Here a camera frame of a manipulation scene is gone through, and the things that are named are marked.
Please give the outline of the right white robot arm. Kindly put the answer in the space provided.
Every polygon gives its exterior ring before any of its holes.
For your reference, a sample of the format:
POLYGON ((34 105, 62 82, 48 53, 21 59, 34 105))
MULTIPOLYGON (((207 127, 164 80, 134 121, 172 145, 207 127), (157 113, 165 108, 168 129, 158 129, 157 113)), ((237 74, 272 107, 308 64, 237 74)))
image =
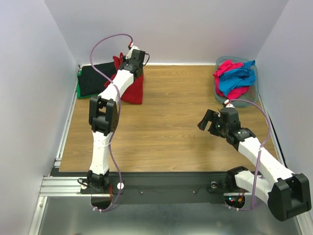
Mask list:
POLYGON ((224 107, 218 112, 207 110, 198 128, 226 139, 256 167, 255 173, 243 166, 227 171, 225 185, 229 191, 240 188, 251 192, 267 204, 279 221, 311 210, 309 179, 279 163, 250 129, 241 126, 234 107, 224 107))

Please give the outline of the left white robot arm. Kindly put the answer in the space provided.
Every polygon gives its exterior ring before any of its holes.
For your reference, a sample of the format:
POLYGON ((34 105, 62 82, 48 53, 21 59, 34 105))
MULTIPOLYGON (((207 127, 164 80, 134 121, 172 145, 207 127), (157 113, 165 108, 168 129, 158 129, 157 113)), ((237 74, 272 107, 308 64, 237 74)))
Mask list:
POLYGON ((98 193, 104 193, 109 188, 109 145, 119 122, 119 100, 142 75, 144 57, 144 51, 131 47, 112 83, 99 95, 90 98, 89 124, 93 135, 93 151, 87 184, 98 193))

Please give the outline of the red t-shirt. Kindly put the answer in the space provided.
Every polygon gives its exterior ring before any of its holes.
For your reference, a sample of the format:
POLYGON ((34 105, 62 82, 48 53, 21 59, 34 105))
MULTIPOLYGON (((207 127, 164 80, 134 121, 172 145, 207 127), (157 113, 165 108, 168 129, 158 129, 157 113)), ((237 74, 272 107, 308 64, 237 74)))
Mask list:
MULTIPOLYGON (((124 60, 125 55, 121 52, 119 56, 113 56, 114 67, 117 70, 124 60)), ((123 93, 121 100, 130 104, 141 105, 143 101, 144 73, 123 93)))

